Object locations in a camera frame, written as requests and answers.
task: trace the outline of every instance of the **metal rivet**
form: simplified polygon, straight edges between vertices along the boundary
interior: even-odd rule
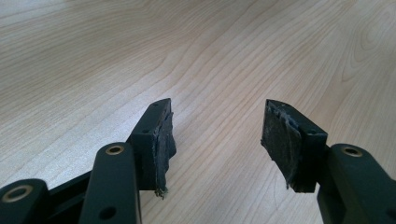
[[[24,197],[28,196],[33,190],[30,185],[20,185],[16,188],[9,190],[5,195],[3,195],[2,201],[4,203],[15,203]]]
[[[124,148],[122,146],[113,146],[106,149],[106,153],[110,156],[114,156],[120,154],[123,150]]]
[[[361,151],[358,150],[357,148],[343,147],[342,151],[351,157],[362,157],[363,156],[363,153],[361,153]]]

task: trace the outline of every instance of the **table surface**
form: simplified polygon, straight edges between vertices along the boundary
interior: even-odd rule
[[[144,223],[321,223],[260,145],[266,99],[295,106],[396,178],[396,2],[0,3],[0,185],[50,188],[172,98],[177,154]]]

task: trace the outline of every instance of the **wooden table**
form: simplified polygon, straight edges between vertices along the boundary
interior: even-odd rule
[[[177,154],[144,223],[321,223],[260,145],[265,99],[294,105],[396,178],[396,2],[0,3],[0,184],[50,188],[173,100]]]

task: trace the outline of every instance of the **light wood surface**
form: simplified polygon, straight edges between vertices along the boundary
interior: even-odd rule
[[[6,0],[0,185],[85,173],[170,97],[169,194],[141,192],[144,223],[321,223],[260,145],[265,99],[396,178],[395,87],[395,1]]]

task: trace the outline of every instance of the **wood grain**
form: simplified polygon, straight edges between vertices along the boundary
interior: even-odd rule
[[[260,146],[265,99],[294,105],[396,178],[396,2],[2,1],[0,184],[53,188],[171,97],[168,197],[145,223],[321,223]]]

